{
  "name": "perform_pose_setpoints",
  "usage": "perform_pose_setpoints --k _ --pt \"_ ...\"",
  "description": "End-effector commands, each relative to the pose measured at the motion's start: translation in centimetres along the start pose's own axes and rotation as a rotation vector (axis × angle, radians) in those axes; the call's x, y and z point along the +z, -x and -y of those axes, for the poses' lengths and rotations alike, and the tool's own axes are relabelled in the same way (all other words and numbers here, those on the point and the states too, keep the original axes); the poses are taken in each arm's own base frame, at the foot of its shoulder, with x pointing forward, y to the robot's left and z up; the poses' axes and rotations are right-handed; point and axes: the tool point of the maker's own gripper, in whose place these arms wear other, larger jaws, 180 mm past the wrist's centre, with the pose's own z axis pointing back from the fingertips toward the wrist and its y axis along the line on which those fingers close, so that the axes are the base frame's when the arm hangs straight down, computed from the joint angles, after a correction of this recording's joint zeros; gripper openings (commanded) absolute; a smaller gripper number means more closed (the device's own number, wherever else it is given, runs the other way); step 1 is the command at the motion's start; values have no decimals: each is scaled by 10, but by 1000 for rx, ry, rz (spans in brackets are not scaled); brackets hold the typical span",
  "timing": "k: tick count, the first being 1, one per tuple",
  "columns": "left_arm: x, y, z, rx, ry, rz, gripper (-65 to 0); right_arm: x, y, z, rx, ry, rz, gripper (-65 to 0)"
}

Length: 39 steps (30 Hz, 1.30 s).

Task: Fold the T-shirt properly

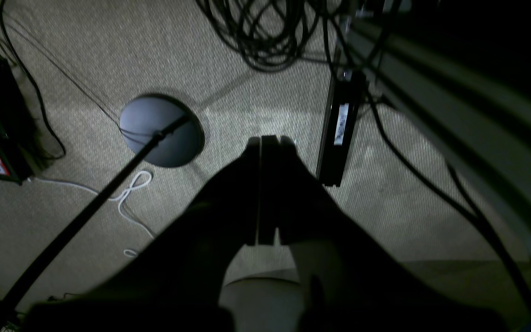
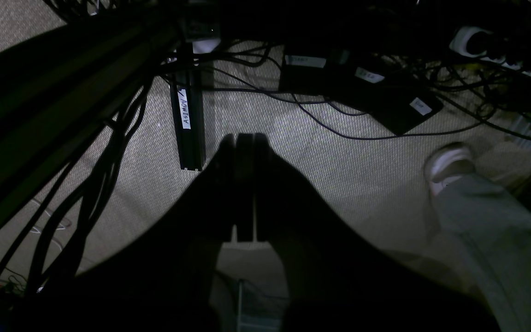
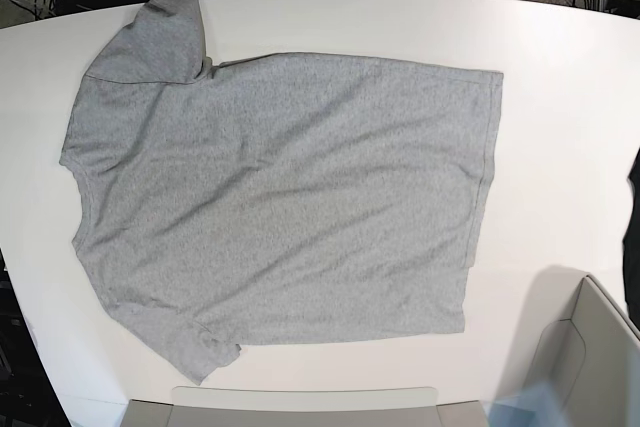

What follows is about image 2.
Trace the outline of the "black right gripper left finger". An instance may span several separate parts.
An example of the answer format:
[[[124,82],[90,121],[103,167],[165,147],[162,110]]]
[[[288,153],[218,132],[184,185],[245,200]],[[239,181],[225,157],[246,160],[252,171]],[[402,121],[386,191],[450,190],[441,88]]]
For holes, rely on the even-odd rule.
[[[219,332],[209,297],[231,231],[224,192],[234,145],[234,135],[225,135],[163,217],[77,278],[78,332]]]

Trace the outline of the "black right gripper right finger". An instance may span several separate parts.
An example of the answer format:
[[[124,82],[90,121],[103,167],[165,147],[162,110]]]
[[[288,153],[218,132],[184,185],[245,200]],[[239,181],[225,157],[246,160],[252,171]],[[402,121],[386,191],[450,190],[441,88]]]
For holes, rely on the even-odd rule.
[[[478,301],[401,265],[350,228],[256,134],[257,235],[282,261],[283,332],[499,332]]]

